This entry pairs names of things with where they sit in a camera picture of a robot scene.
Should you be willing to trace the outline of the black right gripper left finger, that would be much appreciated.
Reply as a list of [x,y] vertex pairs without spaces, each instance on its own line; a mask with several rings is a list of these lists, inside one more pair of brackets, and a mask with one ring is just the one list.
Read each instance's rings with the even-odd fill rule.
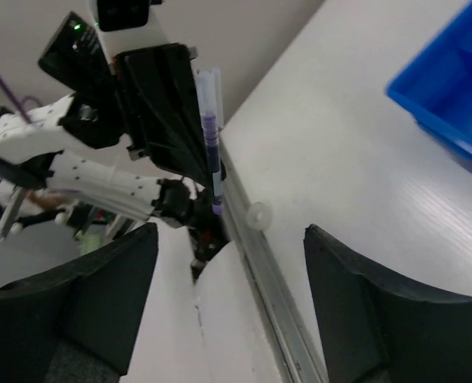
[[0,382],[118,382],[129,371],[158,256],[147,223],[0,288]]

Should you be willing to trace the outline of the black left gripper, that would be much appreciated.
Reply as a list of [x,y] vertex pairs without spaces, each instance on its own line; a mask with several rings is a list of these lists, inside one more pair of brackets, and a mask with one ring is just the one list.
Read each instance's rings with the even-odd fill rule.
[[159,168],[183,168],[212,187],[195,81],[186,45],[168,43],[119,53],[114,64],[129,135]]

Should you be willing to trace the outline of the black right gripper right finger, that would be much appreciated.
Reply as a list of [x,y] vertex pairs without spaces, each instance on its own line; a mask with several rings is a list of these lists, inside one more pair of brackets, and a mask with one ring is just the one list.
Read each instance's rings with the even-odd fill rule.
[[303,240],[332,382],[472,382],[472,297],[415,281],[316,225]]

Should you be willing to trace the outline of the dark blue gel pen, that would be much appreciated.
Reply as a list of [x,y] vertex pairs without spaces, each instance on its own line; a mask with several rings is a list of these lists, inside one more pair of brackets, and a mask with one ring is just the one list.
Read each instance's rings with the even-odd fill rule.
[[219,139],[220,130],[224,126],[220,69],[197,70],[195,80],[200,124],[212,178],[212,210],[215,215],[220,215],[224,194]]

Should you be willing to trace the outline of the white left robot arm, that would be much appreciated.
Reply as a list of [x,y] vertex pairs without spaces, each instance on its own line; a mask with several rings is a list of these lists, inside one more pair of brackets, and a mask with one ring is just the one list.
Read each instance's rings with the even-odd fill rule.
[[69,94],[0,107],[0,177],[145,221],[202,230],[222,210],[216,89],[170,41],[153,1],[96,1],[68,14],[38,59]]

